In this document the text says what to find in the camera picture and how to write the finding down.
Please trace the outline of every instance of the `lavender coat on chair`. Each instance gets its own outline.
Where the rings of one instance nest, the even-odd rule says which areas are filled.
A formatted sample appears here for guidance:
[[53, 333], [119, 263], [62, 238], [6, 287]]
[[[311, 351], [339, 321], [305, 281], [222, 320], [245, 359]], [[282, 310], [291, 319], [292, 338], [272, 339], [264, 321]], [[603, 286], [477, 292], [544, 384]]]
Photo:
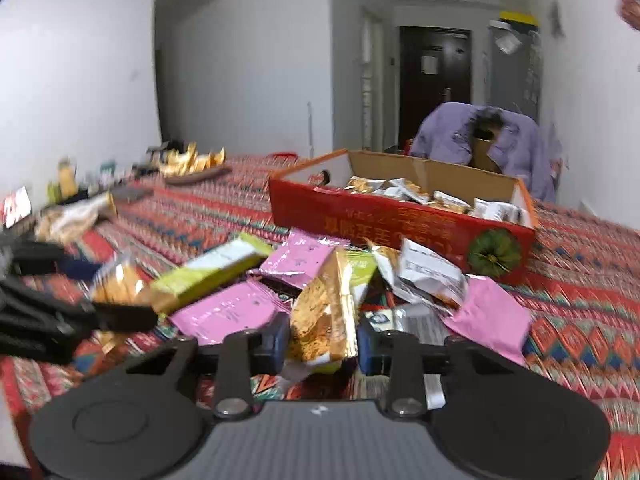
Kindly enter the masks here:
[[489, 158], [505, 175], [521, 178], [533, 198], [554, 202], [556, 190], [545, 141], [535, 121], [524, 115], [500, 108], [443, 103], [420, 126], [409, 155], [467, 165], [472, 156], [474, 121], [488, 111], [499, 112], [504, 121], [500, 136], [489, 149]]

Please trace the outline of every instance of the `pink snack package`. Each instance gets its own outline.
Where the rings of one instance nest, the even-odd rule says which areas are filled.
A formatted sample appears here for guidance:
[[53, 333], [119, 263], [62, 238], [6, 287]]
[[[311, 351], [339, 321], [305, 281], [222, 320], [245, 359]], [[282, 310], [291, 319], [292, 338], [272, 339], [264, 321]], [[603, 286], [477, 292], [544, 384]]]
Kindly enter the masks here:
[[276, 311], [289, 313], [272, 290], [249, 280], [179, 310], [171, 321], [183, 334], [196, 337], [199, 345], [215, 345], [234, 332], [260, 328]]
[[522, 345], [531, 316], [500, 285], [482, 276], [470, 276], [465, 301], [442, 322], [454, 332], [524, 366]]
[[311, 235], [292, 229], [287, 240], [249, 274], [267, 276], [295, 288], [304, 289], [314, 279], [334, 247], [348, 247], [348, 240]]

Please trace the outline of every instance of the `patterned tablecloth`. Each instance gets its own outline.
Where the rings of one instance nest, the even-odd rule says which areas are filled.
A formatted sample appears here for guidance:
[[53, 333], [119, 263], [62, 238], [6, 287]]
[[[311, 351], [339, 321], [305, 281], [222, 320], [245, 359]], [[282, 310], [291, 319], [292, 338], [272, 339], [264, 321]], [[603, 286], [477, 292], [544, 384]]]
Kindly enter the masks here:
[[[271, 220], [267, 179], [294, 158], [231, 157], [232, 172], [213, 182], [165, 187], [159, 177], [143, 186], [154, 195], [120, 208], [120, 216], [96, 226], [72, 248], [105, 261], [114, 250], [131, 252], [141, 268], [157, 276], [247, 230], [273, 242], [287, 234]], [[609, 418], [613, 438], [599, 479], [640, 476], [640, 237], [630, 229], [547, 204], [538, 204], [540, 230], [527, 261], [523, 283], [507, 288], [534, 318], [524, 348], [532, 370], [592, 399]], [[61, 276], [33, 281], [41, 290], [68, 300], [81, 289]], [[128, 343], [144, 352], [175, 335], [161, 323]], [[61, 367], [18, 358], [0, 362], [2, 381], [23, 441], [31, 413], [74, 382]], [[253, 379], [256, 396], [281, 396], [274, 378]], [[340, 394], [343, 384], [299, 385], [287, 397], [309, 391]], [[212, 392], [203, 381], [200, 400]]]

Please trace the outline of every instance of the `red cardboard box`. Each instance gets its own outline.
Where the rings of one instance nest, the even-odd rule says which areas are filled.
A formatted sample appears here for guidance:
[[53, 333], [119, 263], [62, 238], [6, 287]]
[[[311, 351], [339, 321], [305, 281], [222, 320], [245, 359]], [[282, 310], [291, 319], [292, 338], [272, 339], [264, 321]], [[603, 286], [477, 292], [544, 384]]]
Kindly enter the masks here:
[[[522, 209], [521, 224], [495, 222], [414, 202], [351, 194], [352, 176], [405, 177], [433, 194], [442, 191], [473, 205], [475, 198]], [[536, 236], [538, 218], [523, 182], [456, 164], [387, 153], [340, 150], [270, 178], [274, 222], [316, 234], [399, 248], [403, 237], [424, 245], [465, 272], [517, 283]]]

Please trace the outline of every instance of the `brown tray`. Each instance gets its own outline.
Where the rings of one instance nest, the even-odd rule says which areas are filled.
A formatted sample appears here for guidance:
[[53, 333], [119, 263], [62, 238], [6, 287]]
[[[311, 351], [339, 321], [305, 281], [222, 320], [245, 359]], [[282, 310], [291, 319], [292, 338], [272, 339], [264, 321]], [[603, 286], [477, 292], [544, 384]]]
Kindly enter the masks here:
[[203, 180], [211, 180], [218, 178], [231, 171], [228, 166], [216, 166], [208, 170], [199, 171], [198, 173], [188, 173], [180, 176], [168, 176], [164, 178], [164, 183], [168, 186], [185, 186], [186, 184], [196, 184]]

